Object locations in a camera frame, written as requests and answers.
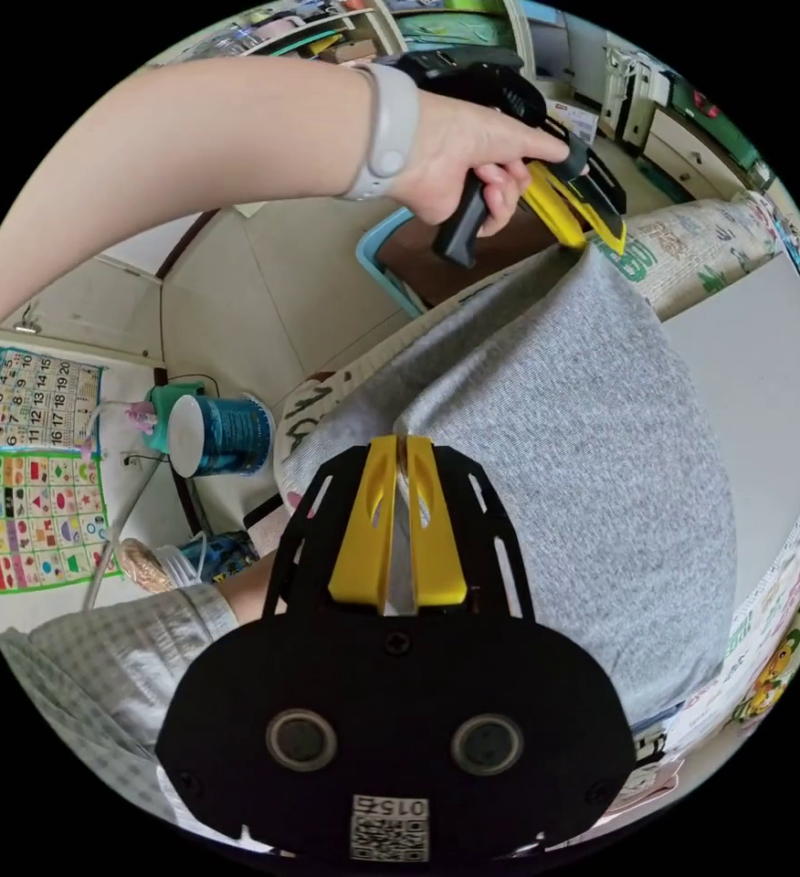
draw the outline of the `number chart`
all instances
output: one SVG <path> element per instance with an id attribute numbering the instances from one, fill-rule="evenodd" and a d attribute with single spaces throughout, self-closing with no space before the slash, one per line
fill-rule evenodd
<path id="1" fill-rule="evenodd" d="M 0 594 L 90 581 L 107 541 L 97 460 L 0 451 Z M 113 556 L 105 577 L 120 574 Z"/>
<path id="2" fill-rule="evenodd" d="M 75 450 L 99 403 L 101 368 L 0 347 L 0 450 Z M 92 437 L 99 454 L 98 430 Z"/>

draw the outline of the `white watch band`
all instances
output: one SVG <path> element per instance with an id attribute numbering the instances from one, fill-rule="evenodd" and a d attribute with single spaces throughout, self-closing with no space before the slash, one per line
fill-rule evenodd
<path id="1" fill-rule="evenodd" d="M 373 90 L 370 144 L 351 188 L 341 198 L 365 201 L 383 195 L 406 167 L 418 131 L 418 87 L 402 70 L 362 64 Z"/>

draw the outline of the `printed number label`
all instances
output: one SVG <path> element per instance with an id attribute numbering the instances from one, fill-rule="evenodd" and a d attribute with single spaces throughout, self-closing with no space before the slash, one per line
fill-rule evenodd
<path id="1" fill-rule="evenodd" d="M 429 808 L 426 798 L 355 795 L 351 857 L 357 861 L 428 861 Z"/>

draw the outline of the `folded cloth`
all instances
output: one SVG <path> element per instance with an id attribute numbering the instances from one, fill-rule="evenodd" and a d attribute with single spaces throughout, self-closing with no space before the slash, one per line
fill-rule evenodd
<path id="1" fill-rule="evenodd" d="M 324 417 L 285 471 L 308 483 L 391 432 L 483 465 L 538 621 L 601 663 L 630 725 L 719 671 L 736 549 L 718 442 L 656 314 L 596 248 L 551 249 L 451 313 Z M 403 611 L 398 511 L 392 603 Z"/>

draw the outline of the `sleeve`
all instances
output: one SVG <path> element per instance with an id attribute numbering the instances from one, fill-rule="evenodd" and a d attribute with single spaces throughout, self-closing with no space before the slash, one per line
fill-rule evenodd
<path id="1" fill-rule="evenodd" d="M 237 627 L 211 585 L 197 585 L 0 634 L 37 709 L 108 786 L 176 821 L 153 753 L 174 690 L 208 645 Z"/>

